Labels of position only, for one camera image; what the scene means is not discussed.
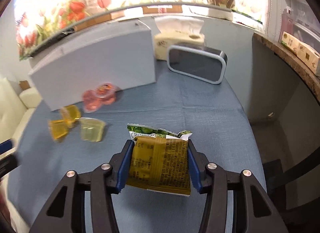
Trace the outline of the yellow jelly cup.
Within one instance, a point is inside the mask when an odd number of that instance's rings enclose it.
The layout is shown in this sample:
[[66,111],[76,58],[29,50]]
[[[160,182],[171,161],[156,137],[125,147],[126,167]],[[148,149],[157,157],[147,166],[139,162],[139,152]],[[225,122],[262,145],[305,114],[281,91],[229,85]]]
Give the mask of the yellow jelly cup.
[[69,128],[64,120],[49,120],[48,129],[54,141],[61,140],[69,132]]
[[73,128],[76,121],[81,118],[81,112],[76,105],[62,107],[60,114],[68,128]]

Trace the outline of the pale green jelly cup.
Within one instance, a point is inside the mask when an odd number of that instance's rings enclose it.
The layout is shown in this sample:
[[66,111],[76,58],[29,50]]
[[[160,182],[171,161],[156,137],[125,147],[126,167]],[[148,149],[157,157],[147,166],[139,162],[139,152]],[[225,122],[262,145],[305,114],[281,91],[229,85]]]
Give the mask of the pale green jelly cup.
[[104,128],[106,123],[102,120],[89,118],[89,117],[81,117],[79,119],[80,122],[80,135],[81,139],[85,141],[91,142],[100,142]]

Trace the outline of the red jelly cup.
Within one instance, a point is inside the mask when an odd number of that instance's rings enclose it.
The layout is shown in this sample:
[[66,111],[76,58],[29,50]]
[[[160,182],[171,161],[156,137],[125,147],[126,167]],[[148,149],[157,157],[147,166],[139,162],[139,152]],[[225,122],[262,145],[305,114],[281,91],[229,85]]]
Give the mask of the red jelly cup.
[[83,110],[86,113],[97,111],[103,104],[94,90],[87,90],[82,94]]
[[103,104],[109,105],[116,101],[116,87],[111,83],[99,85],[94,90],[95,96]]

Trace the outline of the olive yellow snack packet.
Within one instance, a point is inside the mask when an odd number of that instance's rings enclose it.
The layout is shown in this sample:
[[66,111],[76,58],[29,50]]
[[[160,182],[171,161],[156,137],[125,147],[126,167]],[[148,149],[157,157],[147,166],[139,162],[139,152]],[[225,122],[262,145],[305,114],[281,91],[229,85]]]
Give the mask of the olive yellow snack packet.
[[179,133],[140,124],[128,124],[135,143],[126,184],[173,195],[191,193],[188,172],[188,141],[192,132]]

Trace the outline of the white leather sofa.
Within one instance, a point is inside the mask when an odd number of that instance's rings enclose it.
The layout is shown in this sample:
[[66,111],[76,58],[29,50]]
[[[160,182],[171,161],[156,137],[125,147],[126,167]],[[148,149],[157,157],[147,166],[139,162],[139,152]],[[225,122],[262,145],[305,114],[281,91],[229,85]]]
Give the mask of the white leather sofa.
[[34,111],[42,101],[35,88],[19,95],[7,78],[1,79],[1,142],[11,139],[16,148]]

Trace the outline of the wooden side shelf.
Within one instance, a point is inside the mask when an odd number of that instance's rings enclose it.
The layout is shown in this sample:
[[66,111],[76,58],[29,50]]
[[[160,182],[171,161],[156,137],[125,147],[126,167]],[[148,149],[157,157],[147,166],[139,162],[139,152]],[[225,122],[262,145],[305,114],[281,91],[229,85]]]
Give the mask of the wooden side shelf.
[[269,48],[277,57],[284,61],[299,76],[319,104],[319,78],[296,55],[280,43],[274,42],[268,39],[268,37],[257,32],[253,33],[253,38]]

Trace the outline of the white cardboard box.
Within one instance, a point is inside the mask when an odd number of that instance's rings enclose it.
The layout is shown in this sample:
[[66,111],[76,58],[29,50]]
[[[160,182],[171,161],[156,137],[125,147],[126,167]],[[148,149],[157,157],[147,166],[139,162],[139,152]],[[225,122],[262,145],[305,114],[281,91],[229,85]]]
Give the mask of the white cardboard box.
[[156,81],[153,36],[140,20],[104,23],[63,39],[29,72],[50,110],[104,83],[118,90]]

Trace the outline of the grey rimmed black basket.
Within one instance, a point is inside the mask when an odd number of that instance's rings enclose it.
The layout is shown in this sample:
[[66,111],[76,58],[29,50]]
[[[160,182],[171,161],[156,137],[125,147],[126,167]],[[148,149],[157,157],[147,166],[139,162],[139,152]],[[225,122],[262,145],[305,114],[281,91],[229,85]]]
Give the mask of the grey rimmed black basket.
[[222,82],[227,62],[227,54],[223,51],[204,45],[180,42],[171,45],[167,51],[167,65],[171,71],[213,85]]

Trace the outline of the cream patterned carton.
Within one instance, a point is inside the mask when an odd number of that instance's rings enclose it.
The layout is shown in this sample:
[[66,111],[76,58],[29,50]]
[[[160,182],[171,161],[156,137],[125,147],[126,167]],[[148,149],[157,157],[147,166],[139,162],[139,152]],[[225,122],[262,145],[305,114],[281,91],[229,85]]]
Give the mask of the cream patterned carton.
[[319,77],[319,53],[314,48],[287,32],[283,32],[280,43],[293,52],[313,74]]

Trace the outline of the tissue pack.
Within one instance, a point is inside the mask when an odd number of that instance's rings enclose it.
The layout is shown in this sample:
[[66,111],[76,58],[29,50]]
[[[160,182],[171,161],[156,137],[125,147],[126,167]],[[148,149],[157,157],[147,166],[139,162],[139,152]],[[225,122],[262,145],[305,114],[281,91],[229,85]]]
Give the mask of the tissue pack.
[[190,16],[160,16],[155,18],[159,33],[153,43],[157,60],[166,61],[167,51],[171,45],[187,43],[197,46],[205,45],[205,36],[201,33],[204,21]]

